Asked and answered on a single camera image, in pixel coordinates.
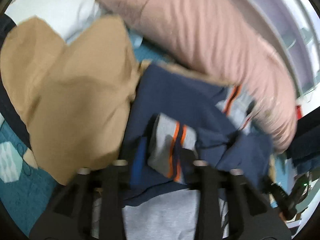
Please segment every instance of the bed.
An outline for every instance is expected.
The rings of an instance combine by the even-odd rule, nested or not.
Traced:
[[[19,0],[0,0],[1,13],[3,14],[6,11],[10,3],[16,2],[19,2]],[[246,8],[246,1],[241,0],[241,2],[240,7],[242,6],[243,10],[246,11],[246,14],[256,16],[255,20],[251,22],[252,26],[257,31],[260,31],[263,37],[273,44],[278,51],[281,51],[281,56],[289,66],[290,62],[288,58],[286,58],[286,52],[282,48],[278,37],[273,33],[273,29],[267,22],[263,21],[263,17],[260,16],[259,18],[260,14],[254,10],[254,7],[250,7],[251,11],[249,9],[244,9]],[[71,34],[69,33],[69,36],[64,37],[65,40],[72,42],[82,30],[87,28],[90,23],[94,21],[95,17],[93,17],[83,28],[81,27]],[[131,35],[131,38],[134,39],[136,34],[130,32],[129,34]],[[143,40],[140,46],[136,46],[134,53],[139,61],[142,61],[143,59],[164,60],[167,62],[174,61],[166,52],[146,40]],[[7,147],[4,148],[4,150],[10,149],[11,152],[16,151],[18,153],[19,156],[17,156],[17,158],[21,158],[21,161],[19,161],[19,163],[21,162],[21,169],[19,169],[18,179],[12,182],[4,183],[4,181],[0,179],[0,222],[2,222],[2,225],[3,223],[7,224],[7,229],[12,228],[8,230],[8,232],[15,231],[16,235],[13,236],[12,239],[23,239],[24,235],[28,236],[32,226],[46,208],[57,183],[47,172],[40,168],[34,169],[22,160],[28,147],[21,141],[21,138],[14,133],[6,121],[4,121],[0,127],[0,145],[4,143],[6,143],[5,146]],[[281,177],[278,177],[278,179],[283,180],[285,181],[285,184],[288,184],[288,176],[284,175],[283,172],[280,172],[280,174]],[[286,190],[290,191],[290,187],[291,186],[288,185]]]

